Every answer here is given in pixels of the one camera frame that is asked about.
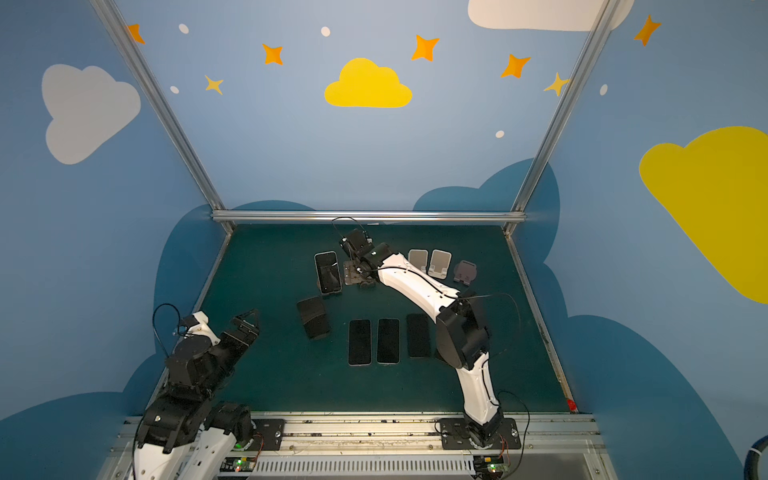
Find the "black phone stand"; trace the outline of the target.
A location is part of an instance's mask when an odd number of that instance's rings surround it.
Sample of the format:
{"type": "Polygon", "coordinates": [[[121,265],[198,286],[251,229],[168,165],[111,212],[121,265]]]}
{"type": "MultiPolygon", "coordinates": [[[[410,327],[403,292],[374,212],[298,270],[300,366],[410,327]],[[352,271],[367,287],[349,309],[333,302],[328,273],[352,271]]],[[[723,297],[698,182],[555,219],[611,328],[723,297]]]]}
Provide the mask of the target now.
{"type": "Polygon", "coordinates": [[[428,358],[431,356],[431,319],[426,314],[406,316],[407,351],[410,358],[428,358]]]}
{"type": "Polygon", "coordinates": [[[297,310],[305,334],[310,340],[323,338],[330,333],[327,311],[320,296],[300,300],[297,310]]]}
{"type": "Polygon", "coordinates": [[[368,288],[375,285],[374,279],[362,276],[352,262],[343,264],[344,283],[346,286],[357,285],[360,288],[368,288]]]}

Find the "white phone stand middle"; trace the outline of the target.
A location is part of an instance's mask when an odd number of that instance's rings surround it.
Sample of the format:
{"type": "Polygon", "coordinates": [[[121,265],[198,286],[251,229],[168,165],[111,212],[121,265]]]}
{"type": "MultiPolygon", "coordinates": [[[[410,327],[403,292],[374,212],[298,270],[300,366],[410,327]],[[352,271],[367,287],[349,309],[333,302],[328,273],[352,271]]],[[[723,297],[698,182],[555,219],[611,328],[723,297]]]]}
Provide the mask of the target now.
{"type": "Polygon", "coordinates": [[[420,272],[426,274],[428,269],[428,260],[429,260],[429,253],[425,249],[411,249],[408,252],[407,259],[410,262],[410,264],[419,270],[420,272]]]}

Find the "aluminium frame post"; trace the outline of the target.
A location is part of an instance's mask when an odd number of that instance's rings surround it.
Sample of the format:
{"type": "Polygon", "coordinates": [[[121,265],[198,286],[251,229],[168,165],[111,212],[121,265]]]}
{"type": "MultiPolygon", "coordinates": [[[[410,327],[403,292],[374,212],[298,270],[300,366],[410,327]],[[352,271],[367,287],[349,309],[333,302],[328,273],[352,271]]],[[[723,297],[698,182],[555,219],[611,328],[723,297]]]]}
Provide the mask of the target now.
{"type": "Polygon", "coordinates": [[[515,227],[525,221],[525,210],[610,36],[612,23],[620,5],[619,0],[604,1],[598,11],[595,23],[571,72],[570,82],[565,85],[565,91],[560,95],[545,136],[515,197],[511,213],[515,214],[516,218],[504,224],[503,231],[507,239],[511,239],[515,227]]]}
{"type": "Polygon", "coordinates": [[[141,87],[212,213],[226,209],[202,161],[174,114],[160,83],[133,39],[115,1],[91,0],[91,6],[141,87]]]}

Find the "black phone stand back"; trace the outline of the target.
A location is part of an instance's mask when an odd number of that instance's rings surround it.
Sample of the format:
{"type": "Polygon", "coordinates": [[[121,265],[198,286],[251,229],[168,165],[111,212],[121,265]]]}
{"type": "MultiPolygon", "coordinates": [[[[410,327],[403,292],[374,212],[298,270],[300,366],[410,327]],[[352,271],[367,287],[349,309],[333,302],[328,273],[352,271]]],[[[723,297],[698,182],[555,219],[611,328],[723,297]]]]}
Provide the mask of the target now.
{"type": "Polygon", "coordinates": [[[374,279],[362,276],[352,262],[343,264],[344,283],[346,286],[357,285],[360,288],[368,288],[375,285],[374,279]]]}

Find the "pink-edged phone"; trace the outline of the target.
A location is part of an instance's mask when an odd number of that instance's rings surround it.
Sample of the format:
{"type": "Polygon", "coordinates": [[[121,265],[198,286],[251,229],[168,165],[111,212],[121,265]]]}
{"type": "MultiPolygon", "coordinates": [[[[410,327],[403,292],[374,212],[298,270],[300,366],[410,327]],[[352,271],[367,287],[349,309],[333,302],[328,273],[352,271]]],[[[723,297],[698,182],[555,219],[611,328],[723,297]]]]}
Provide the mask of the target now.
{"type": "Polygon", "coordinates": [[[371,323],[367,319],[355,319],[349,323],[348,363],[365,366],[372,361],[371,323]]]}

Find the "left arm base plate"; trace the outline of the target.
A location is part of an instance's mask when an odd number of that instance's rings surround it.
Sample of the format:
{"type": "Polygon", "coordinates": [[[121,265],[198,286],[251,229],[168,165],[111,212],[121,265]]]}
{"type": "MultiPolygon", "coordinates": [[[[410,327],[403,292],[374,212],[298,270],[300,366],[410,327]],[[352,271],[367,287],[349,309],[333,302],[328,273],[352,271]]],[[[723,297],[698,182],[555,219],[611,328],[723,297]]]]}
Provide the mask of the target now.
{"type": "Polygon", "coordinates": [[[279,451],[283,441],[286,422],[282,418],[253,418],[252,432],[241,445],[242,451],[279,451]]]}

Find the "aluminium left frame post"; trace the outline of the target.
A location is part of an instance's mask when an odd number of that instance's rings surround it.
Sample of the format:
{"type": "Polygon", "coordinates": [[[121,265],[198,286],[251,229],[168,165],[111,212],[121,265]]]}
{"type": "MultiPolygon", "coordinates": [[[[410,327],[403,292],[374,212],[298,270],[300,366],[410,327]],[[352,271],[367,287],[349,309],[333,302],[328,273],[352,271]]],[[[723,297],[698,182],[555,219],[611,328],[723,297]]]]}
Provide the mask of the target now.
{"type": "Polygon", "coordinates": [[[91,6],[141,87],[212,213],[226,209],[202,161],[174,114],[160,83],[133,39],[115,1],[91,0],[91,6]]]}

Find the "white folding phone stand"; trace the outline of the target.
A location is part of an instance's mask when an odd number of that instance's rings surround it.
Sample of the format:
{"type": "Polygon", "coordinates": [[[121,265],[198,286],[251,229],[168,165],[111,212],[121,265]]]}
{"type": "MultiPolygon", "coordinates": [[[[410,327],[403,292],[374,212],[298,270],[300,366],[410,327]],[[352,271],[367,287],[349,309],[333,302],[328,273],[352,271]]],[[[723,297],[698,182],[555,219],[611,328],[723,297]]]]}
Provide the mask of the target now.
{"type": "Polygon", "coordinates": [[[452,261],[449,251],[434,249],[431,253],[427,273],[429,276],[443,280],[448,276],[452,261]]]}

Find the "aluminium front rail assembly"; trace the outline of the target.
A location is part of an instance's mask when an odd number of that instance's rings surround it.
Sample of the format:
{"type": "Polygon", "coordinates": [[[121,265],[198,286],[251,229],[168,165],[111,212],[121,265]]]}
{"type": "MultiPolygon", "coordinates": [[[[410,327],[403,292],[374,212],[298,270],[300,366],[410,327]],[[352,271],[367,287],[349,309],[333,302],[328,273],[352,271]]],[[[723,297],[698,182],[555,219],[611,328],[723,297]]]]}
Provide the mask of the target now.
{"type": "MultiPolygon", "coordinates": [[[[444,450],[443,412],[254,412],[285,420],[279,451],[236,447],[211,479],[614,479],[596,420],[586,414],[505,413],[522,448],[444,450]]],[[[98,474],[129,479],[139,420],[130,417],[98,474]]]]}

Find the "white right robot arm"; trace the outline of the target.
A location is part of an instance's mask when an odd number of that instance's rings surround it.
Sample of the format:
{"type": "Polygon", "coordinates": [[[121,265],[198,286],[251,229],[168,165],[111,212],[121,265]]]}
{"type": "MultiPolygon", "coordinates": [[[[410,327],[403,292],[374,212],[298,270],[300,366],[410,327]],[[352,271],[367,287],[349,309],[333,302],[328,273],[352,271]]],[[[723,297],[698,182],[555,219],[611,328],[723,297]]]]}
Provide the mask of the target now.
{"type": "Polygon", "coordinates": [[[388,244],[374,244],[363,229],[342,235],[339,244],[363,279],[396,290],[435,323],[438,353],[460,382],[468,435],[485,447],[502,423],[503,410],[490,374],[489,326],[474,292],[429,277],[388,244]]]}

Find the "aluminium back frame bar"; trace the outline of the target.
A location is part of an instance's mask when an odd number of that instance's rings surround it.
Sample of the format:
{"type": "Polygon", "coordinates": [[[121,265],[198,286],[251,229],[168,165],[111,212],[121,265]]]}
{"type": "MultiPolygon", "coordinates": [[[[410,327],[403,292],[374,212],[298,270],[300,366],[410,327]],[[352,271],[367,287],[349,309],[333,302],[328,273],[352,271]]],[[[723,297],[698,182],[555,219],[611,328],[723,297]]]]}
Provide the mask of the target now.
{"type": "Polygon", "coordinates": [[[423,212],[423,211],[268,211],[214,210],[218,222],[315,223],[340,220],[360,223],[522,223],[523,212],[423,212]]]}

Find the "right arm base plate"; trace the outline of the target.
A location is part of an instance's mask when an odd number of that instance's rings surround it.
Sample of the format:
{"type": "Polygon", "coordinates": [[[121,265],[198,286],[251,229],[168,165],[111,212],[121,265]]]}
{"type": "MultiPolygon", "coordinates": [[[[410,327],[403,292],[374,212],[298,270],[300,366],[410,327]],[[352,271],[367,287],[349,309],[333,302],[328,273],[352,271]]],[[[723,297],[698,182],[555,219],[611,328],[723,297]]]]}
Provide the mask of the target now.
{"type": "Polygon", "coordinates": [[[478,426],[467,418],[444,417],[437,421],[444,450],[501,450],[522,448],[522,431],[512,418],[502,418],[499,422],[478,426]]]}

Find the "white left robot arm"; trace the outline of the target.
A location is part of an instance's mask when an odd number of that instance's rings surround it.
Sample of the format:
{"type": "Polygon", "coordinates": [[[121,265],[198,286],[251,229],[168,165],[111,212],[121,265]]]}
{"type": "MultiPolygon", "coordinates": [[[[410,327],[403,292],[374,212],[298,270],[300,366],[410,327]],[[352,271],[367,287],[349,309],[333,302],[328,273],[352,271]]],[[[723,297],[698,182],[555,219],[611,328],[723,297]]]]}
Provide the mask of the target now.
{"type": "Polygon", "coordinates": [[[259,337],[259,312],[231,324],[217,335],[202,311],[177,317],[180,341],[166,353],[168,377],[137,426],[129,479],[211,479],[231,450],[252,444],[250,408],[216,394],[259,337]]]}

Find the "aluminium right frame post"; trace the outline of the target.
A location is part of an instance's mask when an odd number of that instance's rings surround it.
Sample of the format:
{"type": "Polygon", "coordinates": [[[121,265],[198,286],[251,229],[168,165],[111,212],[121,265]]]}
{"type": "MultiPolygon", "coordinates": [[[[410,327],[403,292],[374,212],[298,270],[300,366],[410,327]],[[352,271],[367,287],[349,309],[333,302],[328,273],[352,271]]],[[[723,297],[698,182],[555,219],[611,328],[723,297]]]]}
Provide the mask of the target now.
{"type": "Polygon", "coordinates": [[[565,85],[565,91],[560,95],[545,136],[515,197],[511,213],[515,214],[516,218],[504,224],[503,231],[507,239],[511,239],[515,227],[525,221],[525,210],[610,36],[612,23],[620,5],[619,0],[604,1],[598,11],[595,23],[571,72],[570,82],[565,85]]]}

